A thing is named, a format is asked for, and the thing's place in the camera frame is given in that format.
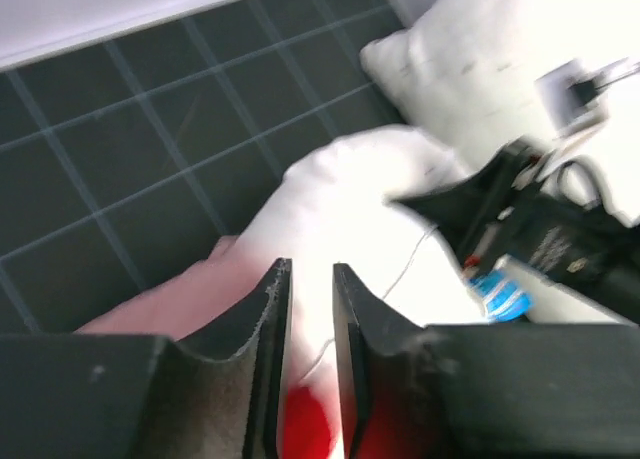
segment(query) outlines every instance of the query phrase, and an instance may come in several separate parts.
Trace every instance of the grid line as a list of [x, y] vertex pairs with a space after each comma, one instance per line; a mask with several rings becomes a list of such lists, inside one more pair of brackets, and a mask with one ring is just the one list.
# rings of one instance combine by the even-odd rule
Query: grid line
[[[24, 103], [26, 109], [29, 111], [29, 113], [33, 117], [33, 120], [36, 122], [38, 127], [40, 127], [43, 130], [43, 135], [45, 140], [47, 141], [47, 144], [49, 145], [51, 150], [54, 152], [58, 162], [64, 169], [65, 173], [69, 177], [71, 183], [75, 187], [81, 199], [84, 201], [85, 205], [89, 208], [89, 210], [92, 213], [95, 213], [98, 210], [100, 210], [98, 203], [96, 202], [95, 198], [89, 191], [89, 188], [87, 187], [87, 185], [84, 183], [82, 176], [80, 175], [76, 167], [73, 165], [71, 158], [69, 157], [66, 150], [60, 143], [58, 136], [55, 134], [53, 129], [49, 127], [48, 121], [44, 113], [42, 112], [42, 110], [40, 109], [40, 106], [36, 103], [35, 99], [31, 95], [31, 92], [27, 88], [27, 85], [22, 81], [22, 78], [20, 77], [18, 72], [9, 71], [7, 72], [7, 77], [11, 81], [13, 88], [18, 93], [18, 96]], [[102, 231], [102, 234], [105, 236], [105, 238], [109, 242], [109, 245], [111, 246], [113, 251], [116, 253], [116, 256], [118, 256], [118, 259], [120, 259], [120, 262], [122, 263], [123, 267], [129, 274], [129, 276], [131, 277], [135, 285], [138, 287], [140, 291], [145, 290], [147, 287], [146, 287], [146, 282], [142, 277], [142, 274], [138, 270], [137, 266], [134, 264], [133, 260], [131, 259], [131, 256], [129, 256], [129, 253], [127, 252], [126, 248], [120, 241], [120, 238], [118, 237], [113, 227], [111, 226], [111, 223], [105, 217], [102, 217], [102, 216], [96, 217], [96, 222], [98, 224], [98, 227]]]
[[40, 324], [38, 324], [38, 321], [31, 313], [31, 310], [27, 306], [27, 303], [22, 299], [20, 292], [18, 292], [18, 289], [13, 284], [13, 281], [9, 277], [9, 274], [7, 274], [7, 271], [4, 270], [2, 264], [0, 264], [0, 286], [2, 287], [2, 289], [4, 289], [4, 292], [6, 293], [13, 307], [16, 309], [16, 311], [18, 311], [22, 322], [24, 322], [24, 325], [27, 326], [29, 332], [32, 334], [42, 332]]
[[[233, 83], [227, 77], [226, 73], [224, 72], [224, 69], [220, 67], [220, 63], [218, 62], [218, 59], [216, 58], [215, 54], [209, 47], [209, 44], [207, 44], [207, 41], [205, 41], [204, 37], [200, 33], [198, 26], [195, 24], [195, 22], [191, 17], [186, 17], [182, 19], [182, 25], [187, 31], [187, 34], [189, 35], [191, 42], [193, 42], [196, 49], [198, 49], [198, 52], [200, 53], [202, 58], [205, 60], [205, 62], [212, 69], [216, 69], [216, 72], [215, 72], [216, 81], [218, 82], [218, 84], [220, 85], [224, 93], [227, 95], [227, 99], [229, 99], [229, 101], [231, 102], [231, 105], [240, 116], [240, 119], [242, 119], [242, 122], [244, 122], [244, 125], [249, 130], [249, 134], [251, 136], [258, 136], [260, 134], [260, 129], [258, 128], [256, 121], [253, 119], [253, 116], [251, 115], [246, 104], [240, 97], [240, 94], [238, 94], [238, 91], [233, 86]], [[256, 144], [258, 146], [258, 149], [260, 149], [260, 152], [262, 153], [262, 156], [264, 157], [265, 161], [267, 162], [267, 165], [269, 166], [269, 169], [271, 170], [272, 174], [275, 176], [276, 179], [280, 179], [283, 173], [282, 166], [280, 165], [278, 159], [276, 158], [271, 148], [268, 146], [268, 144], [264, 140], [262, 140], [262, 138], [257, 140]]]
[[345, 94], [342, 94], [342, 95], [340, 95], [338, 97], [335, 97], [334, 99], [331, 99], [330, 101], [325, 102], [324, 104], [321, 104], [318, 107], [311, 108], [307, 112], [304, 112], [304, 113], [302, 113], [302, 114], [300, 114], [300, 115], [298, 115], [296, 117], [293, 117], [293, 118], [291, 118], [291, 119], [289, 119], [289, 120], [287, 120], [285, 122], [282, 122], [282, 123], [278, 124], [277, 126], [274, 126], [274, 127], [270, 128], [270, 129], [267, 129], [267, 130], [265, 130], [263, 132], [260, 132], [256, 136], [251, 137], [250, 139], [247, 139], [246, 141], [243, 141], [243, 142], [241, 142], [239, 144], [236, 144], [235, 146], [232, 146], [232, 147], [230, 147], [228, 149], [225, 149], [224, 151], [221, 151], [221, 152], [219, 152], [217, 154], [214, 154], [213, 156], [208, 157], [207, 159], [204, 159], [204, 160], [202, 160], [202, 161], [200, 161], [200, 162], [198, 162], [196, 164], [190, 165], [185, 170], [179, 171], [179, 172], [177, 172], [175, 174], [172, 174], [171, 176], [168, 176], [168, 177], [166, 177], [164, 179], [161, 179], [160, 181], [155, 182], [155, 183], [151, 184], [150, 186], [147, 186], [144, 189], [141, 189], [141, 190], [131, 194], [130, 196], [127, 196], [127, 197], [125, 197], [123, 199], [120, 199], [119, 201], [116, 201], [116, 202], [114, 202], [112, 204], [109, 204], [108, 206], [104, 207], [103, 209], [101, 209], [99, 211], [96, 211], [96, 212], [94, 212], [94, 213], [92, 213], [90, 215], [87, 215], [87, 216], [85, 216], [85, 217], [83, 217], [81, 219], [78, 219], [75, 222], [72, 222], [71, 224], [68, 224], [68, 225], [66, 225], [64, 227], [61, 227], [60, 229], [57, 229], [57, 230], [55, 230], [53, 232], [50, 232], [49, 234], [46, 234], [46, 235], [44, 235], [44, 236], [42, 236], [42, 237], [40, 237], [40, 238], [38, 238], [38, 239], [36, 239], [36, 240], [34, 240], [32, 242], [29, 242], [28, 244], [25, 244], [25, 245], [20, 246], [20, 247], [14, 249], [12, 251], [9, 251], [6, 254], [0, 256], [0, 264], [2, 264], [3, 262], [5, 262], [5, 261], [7, 261], [7, 260], [9, 260], [9, 259], [11, 259], [13, 257], [19, 256], [20, 254], [23, 254], [23, 253], [25, 253], [25, 252], [27, 252], [27, 251], [29, 251], [31, 249], [34, 249], [35, 247], [37, 247], [37, 246], [39, 246], [39, 245], [41, 245], [43, 243], [46, 243], [46, 242], [56, 238], [57, 236], [60, 236], [60, 235], [66, 233], [66, 232], [68, 232], [68, 231], [70, 231], [70, 230], [72, 230], [72, 229], [74, 229], [76, 227], [79, 227], [79, 226], [81, 226], [81, 225], [83, 225], [83, 224], [85, 224], [85, 223], [87, 223], [87, 222], [89, 222], [91, 220], [98, 219], [100, 216], [103, 216], [103, 215], [107, 214], [108, 212], [110, 212], [110, 211], [112, 211], [114, 209], [117, 209], [120, 206], [123, 206], [123, 205], [125, 205], [125, 204], [127, 204], [127, 203], [129, 203], [129, 202], [131, 202], [131, 201], [133, 201], [133, 200], [135, 200], [135, 199], [137, 199], [137, 198], [139, 198], [139, 197], [151, 192], [151, 191], [154, 191], [154, 190], [164, 186], [165, 184], [168, 184], [171, 181], [174, 181], [175, 179], [177, 179], [179, 177], [182, 177], [182, 175], [184, 173], [196, 171], [197, 169], [199, 169], [201, 167], [204, 167], [204, 166], [206, 166], [208, 164], [211, 164], [211, 163], [217, 161], [218, 159], [221, 159], [224, 156], [226, 156], [228, 154], [231, 154], [232, 152], [235, 152], [235, 151], [237, 151], [237, 150], [239, 150], [239, 149], [241, 149], [241, 148], [243, 148], [243, 147], [245, 147], [245, 146], [247, 146], [249, 144], [255, 143], [259, 139], [264, 138], [264, 137], [268, 136], [269, 134], [273, 134], [274, 132], [277, 132], [277, 131], [279, 131], [281, 129], [284, 129], [285, 127], [288, 127], [291, 124], [295, 124], [296, 122], [301, 121], [306, 117], [309, 117], [309, 116], [311, 116], [313, 114], [317, 114], [320, 110], [328, 108], [328, 107], [330, 107], [330, 106], [332, 106], [332, 105], [334, 105], [334, 104], [336, 104], [336, 103], [338, 103], [338, 102], [340, 102], [340, 101], [342, 101], [344, 99], [347, 99], [347, 98], [353, 96], [354, 94], [358, 94], [359, 92], [370, 88], [372, 85], [373, 85], [373, 83], [371, 83], [371, 82], [363, 84], [363, 85], [361, 85], [361, 86], [359, 86], [359, 87], [357, 87], [357, 88], [355, 88], [355, 89], [353, 89], [353, 90], [351, 90], [351, 91], [349, 91], [349, 92], [347, 92]]
[[189, 163], [178, 149], [176, 141], [174, 141], [174, 138], [167, 130], [162, 119], [158, 116], [158, 113], [138, 82], [138, 79], [133, 74], [129, 63], [118, 49], [118, 46], [113, 41], [107, 41], [104, 43], [104, 47], [116, 65], [116, 68], [120, 71], [120, 74], [122, 74], [122, 77], [131, 89], [131, 92], [138, 99], [138, 103], [142, 107], [145, 116], [147, 116], [147, 119], [160, 137], [160, 140], [169, 153], [171, 160], [176, 166], [178, 166], [180, 171], [183, 171], [182, 177], [185, 179], [191, 189], [191, 192], [193, 192], [196, 197], [196, 200], [200, 203], [205, 213], [217, 229], [218, 234], [221, 236], [227, 234], [229, 231], [228, 227], [222, 220], [220, 214], [213, 207], [213, 204], [211, 204], [211, 201], [207, 197], [207, 194], [204, 192], [202, 185], [198, 182], [196, 177], [190, 171], [186, 172], [189, 167]]
[[[311, 1], [316, 6], [316, 8], [318, 9], [318, 12], [320, 12], [320, 15], [324, 18], [325, 21], [327, 21], [328, 23], [333, 23], [336, 21], [335, 13], [333, 12], [333, 9], [331, 9], [331, 6], [326, 0], [311, 0]], [[353, 41], [351, 40], [349, 35], [345, 32], [344, 28], [334, 27], [331, 29], [331, 34], [333, 35], [333, 37], [335, 37], [336, 41], [338, 41], [338, 44], [346, 54], [347, 58], [349, 59], [349, 62], [351, 62], [351, 65], [353, 65], [357, 70], [365, 74], [364, 71], [362, 71], [362, 66], [359, 60], [360, 51], [358, 51], [358, 48], [353, 44]], [[382, 111], [386, 119], [389, 122], [394, 122], [395, 118], [391, 115], [389, 110], [380, 103], [378, 96], [374, 95], [374, 99], [378, 104], [378, 106], [381, 106], [379, 109]]]
[[[251, 11], [255, 15], [256, 19], [258, 20], [262, 28], [264, 29], [267, 36], [275, 44], [282, 43], [283, 39], [280, 36], [278, 29], [271, 21], [269, 14], [262, 6], [262, 1], [247, 0], [247, 3], [249, 4]], [[302, 71], [302, 69], [300, 68], [300, 65], [298, 64], [298, 61], [296, 61], [296, 59], [293, 57], [289, 49], [287, 47], [280, 47], [277, 49], [277, 51], [278, 51], [278, 55], [282, 58], [284, 63], [287, 65], [287, 68], [289, 69], [289, 72], [291, 72], [291, 75], [293, 76], [296, 83], [298, 84], [298, 87], [300, 87], [300, 90], [302, 91], [304, 96], [307, 98], [307, 101], [309, 101], [309, 104], [312, 107], [316, 107], [320, 105], [322, 103], [322, 101], [320, 100], [320, 97], [314, 90], [313, 86], [311, 86], [311, 84], [307, 80], [304, 72]], [[331, 137], [335, 138], [340, 135], [340, 133], [338, 132], [338, 128], [333, 122], [333, 119], [329, 117], [329, 114], [327, 114], [325, 110], [318, 112], [318, 117], [320, 118], [320, 122], [322, 122], [323, 127], [327, 130], [327, 132]]]
[[[175, 81], [171, 81], [168, 82], [166, 84], [162, 84], [161, 86], [157, 86], [154, 87], [152, 89], [149, 89], [146, 91], [146, 95], [148, 97], [153, 97], [156, 94], [161, 94], [163, 92], [166, 91], [170, 91], [172, 89], [178, 88], [182, 85], [185, 84], [189, 84], [193, 81], [196, 81], [198, 79], [201, 79], [203, 77], [207, 77], [210, 76], [212, 74], [215, 74], [219, 69], [227, 69], [229, 67], [232, 66], [236, 66], [238, 64], [241, 64], [245, 61], [248, 61], [250, 59], [256, 58], [256, 57], [260, 57], [264, 54], [268, 54], [269, 52], [273, 52], [276, 49], [278, 49], [279, 47], [285, 47], [288, 46], [290, 44], [295, 44], [296, 42], [299, 41], [303, 41], [305, 39], [317, 36], [319, 34], [322, 34], [323, 32], [327, 32], [327, 31], [331, 31], [333, 29], [339, 28], [343, 25], [349, 24], [351, 22], [355, 22], [361, 19], [365, 19], [367, 17], [371, 17], [374, 16], [376, 14], [385, 12], [385, 11], [390, 11], [391, 10], [391, 6], [389, 5], [382, 5], [382, 6], [377, 6], [373, 9], [370, 9], [368, 11], [364, 11], [364, 12], [360, 12], [358, 14], [354, 14], [352, 16], [349, 16], [347, 18], [341, 19], [339, 21], [333, 22], [331, 24], [325, 24], [323, 26], [320, 26], [318, 28], [312, 29], [310, 31], [307, 32], [303, 32], [302, 34], [298, 34], [296, 36], [293, 36], [289, 39], [283, 40], [280, 43], [277, 44], [270, 44], [269, 46], [263, 47], [261, 49], [258, 49], [256, 51], [252, 51], [249, 52], [247, 54], [244, 54], [240, 57], [237, 57], [235, 59], [231, 59], [229, 61], [220, 63], [216, 66], [213, 67], [209, 67], [207, 69], [204, 69], [202, 71], [198, 71], [195, 72], [193, 74], [189, 74], [186, 75], [184, 77], [181, 77], [180, 79], [176, 79]], [[128, 97], [126, 99], [122, 99], [120, 101], [114, 102], [112, 104], [109, 104], [108, 106], [104, 106], [104, 107], [100, 107], [94, 111], [91, 112], [87, 112], [85, 114], [81, 114], [77, 117], [74, 117], [72, 119], [68, 119], [66, 121], [60, 122], [58, 124], [55, 125], [49, 125], [47, 128], [30, 133], [26, 136], [20, 137], [18, 139], [13, 139], [7, 143], [1, 144], [0, 145], [0, 154], [4, 151], [13, 149], [14, 147], [18, 147], [21, 146], [23, 144], [27, 144], [30, 141], [33, 141], [35, 139], [37, 139], [38, 137], [40, 137], [41, 135], [43, 135], [46, 132], [49, 132], [49, 130], [52, 131], [61, 131], [64, 129], [68, 129], [70, 127], [76, 126], [78, 124], [81, 124], [89, 119], [93, 119], [98, 115], [103, 115], [103, 114], [108, 114], [111, 112], [115, 112], [123, 107], [126, 107], [128, 105], [131, 104], [136, 104], [138, 101], [138, 98], [136, 96], [132, 96], [132, 97]]]

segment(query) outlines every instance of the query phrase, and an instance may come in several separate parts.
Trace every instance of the pink fabric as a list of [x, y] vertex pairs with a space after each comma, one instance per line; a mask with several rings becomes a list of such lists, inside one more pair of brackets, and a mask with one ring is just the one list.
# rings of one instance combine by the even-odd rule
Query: pink fabric
[[243, 299], [266, 270], [222, 237], [211, 255], [179, 276], [81, 327], [81, 333], [149, 333], [182, 339]]

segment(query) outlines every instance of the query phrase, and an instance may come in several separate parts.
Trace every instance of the white fabric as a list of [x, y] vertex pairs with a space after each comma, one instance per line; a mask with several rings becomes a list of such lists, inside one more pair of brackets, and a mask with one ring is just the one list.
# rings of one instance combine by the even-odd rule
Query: white fabric
[[[414, 124], [479, 170], [505, 143], [526, 135], [545, 150], [556, 130], [535, 81], [571, 60], [597, 70], [640, 58], [640, 0], [439, 0], [407, 31], [367, 45], [365, 70]], [[640, 76], [603, 96], [609, 119], [565, 158], [587, 156], [608, 185], [611, 212], [640, 216], [635, 188]], [[575, 178], [573, 193], [584, 198]], [[510, 263], [534, 296], [541, 322], [620, 318]]]
[[[415, 128], [340, 138], [291, 166], [238, 238], [236, 247], [264, 267], [293, 259], [291, 344], [302, 367], [292, 380], [312, 386], [334, 423], [334, 263], [349, 264], [373, 294], [419, 325], [485, 322], [446, 242], [421, 218], [387, 204], [466, 175], [451, 150]], [[340, 445], [332, 457], [343, 457]]]

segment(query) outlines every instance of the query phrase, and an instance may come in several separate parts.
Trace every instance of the tiled surface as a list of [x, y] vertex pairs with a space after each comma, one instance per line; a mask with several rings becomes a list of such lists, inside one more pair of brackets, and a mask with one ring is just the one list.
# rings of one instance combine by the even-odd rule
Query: tiled surface
[[70, 331], [240, 232], [286, 168], [399, 122], [383, 0], [245, 0], [0, 75], [0, 332]]

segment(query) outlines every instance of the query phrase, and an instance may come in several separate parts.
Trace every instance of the blue object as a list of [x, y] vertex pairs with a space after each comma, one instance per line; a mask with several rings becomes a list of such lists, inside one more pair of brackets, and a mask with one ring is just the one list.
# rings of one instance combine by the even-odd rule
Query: blue object
[[487, 317], [496, 322], [513, 321], [533, 305], [531, 296], [501, 270], [471, 279], [471, 286], [482, 297]]

